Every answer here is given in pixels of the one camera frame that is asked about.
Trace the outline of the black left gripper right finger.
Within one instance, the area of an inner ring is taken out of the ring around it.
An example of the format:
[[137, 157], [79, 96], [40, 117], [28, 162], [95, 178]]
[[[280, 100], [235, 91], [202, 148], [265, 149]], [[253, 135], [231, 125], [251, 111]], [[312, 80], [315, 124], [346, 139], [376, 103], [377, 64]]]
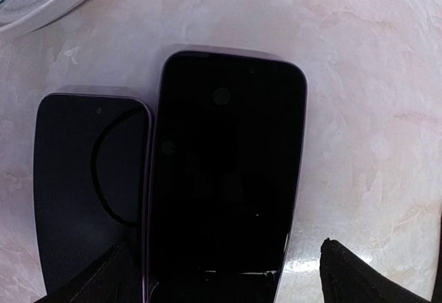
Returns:
[[320, 248], [320, 280], [325, 303], [426, 302], [387, 279], [337, 240]]

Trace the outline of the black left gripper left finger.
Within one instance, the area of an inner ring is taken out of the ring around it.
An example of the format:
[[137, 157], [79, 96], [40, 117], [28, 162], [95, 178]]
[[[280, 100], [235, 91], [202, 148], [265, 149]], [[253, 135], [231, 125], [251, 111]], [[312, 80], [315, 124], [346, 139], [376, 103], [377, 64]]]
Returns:
[[150, 302], [159, 282], [135, 267], [125, 243], [111, 246], [67, 284], [39, 302]]

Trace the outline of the purple edged dark phone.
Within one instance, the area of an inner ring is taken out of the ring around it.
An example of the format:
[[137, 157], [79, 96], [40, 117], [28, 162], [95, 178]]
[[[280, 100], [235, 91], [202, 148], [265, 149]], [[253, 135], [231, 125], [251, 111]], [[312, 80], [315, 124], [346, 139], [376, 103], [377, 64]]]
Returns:
[[300, 175], [307, 80], [292, 63], [180, 51], [162, 69], [149, 302], [273, 302]]

